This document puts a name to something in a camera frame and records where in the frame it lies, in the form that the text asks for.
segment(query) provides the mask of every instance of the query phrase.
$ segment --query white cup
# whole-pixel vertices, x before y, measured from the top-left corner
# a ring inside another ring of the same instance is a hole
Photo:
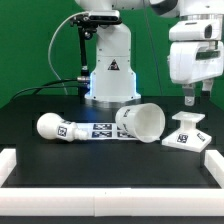
[[[118,128],[145,143],[159,140],[165,128],[165,115],[153,103],[122,107],[115,121]]]

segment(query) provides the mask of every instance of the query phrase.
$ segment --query white holder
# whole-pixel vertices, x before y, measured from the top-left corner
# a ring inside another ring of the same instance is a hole
[[[163,139],[162,145],[201,152],[212,140],[211,136],[196,129],[196,123],[204,117],[204,114],[183,111],[177,113],[172,119],[180,121],[180,128]]]

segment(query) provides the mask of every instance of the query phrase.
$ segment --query white border strip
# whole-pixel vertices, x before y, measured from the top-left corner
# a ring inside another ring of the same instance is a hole
[[[206,150],[205,167],[221,188],[224,188],[224,158],[217,150]]]
[[[4,149],[0,153],[0,187],[16,166],[16,150]]]
[[[0,164],[12,158],[1,155]],[[1,188],[0,215],[224,216],[224,190]]]

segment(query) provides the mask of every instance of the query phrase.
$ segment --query green wall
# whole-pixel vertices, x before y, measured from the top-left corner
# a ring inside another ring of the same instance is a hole
[[[57,27],[70,15],[81,11],[73,0],[1,0],[0,1],[0,107],[18,91],[55,80],[47,51]],[[183,95],[179,85],[170,81],[166,62],[170,42],[168,31],[178,20],[164,19],[147,10],[153,44],[159,65],[162,95]],[[137,88],[142,95],[161,95],[143,10],[122,11],[123,22],[132,31],[132,68],[137,73]],[[95,66],[95,40],[87,42],[89,66]],[[53,64],[61,78],[80,73],[77,28],[66,25],[59,33],[52,51]],[[218,78],[213,100],[224,105],[223,77]],[[64,94],[63,90],[42,93]],[[70,89],[69,94],[76,94]]]

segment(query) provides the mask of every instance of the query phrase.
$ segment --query black tabletop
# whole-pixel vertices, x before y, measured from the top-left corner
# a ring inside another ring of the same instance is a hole
[[[197,128],[212,136],[206,149],[224,151],[224,112],[208,100],[186,107],[183,97],[144,97],[166,116],[161,140],[179,128],[180,111],[205,114]],[[84,104],[77,96],[22,96],[0,110],[0,150],[14,147],[17,166],[3,187],[220,188],[204,167],[205,150],[190,152],[161,141],[43,139],[36,123],[47,112],[77,123],[114,123],[118,109]],[[0,217],[0,223],[221,223],[209,217]]]

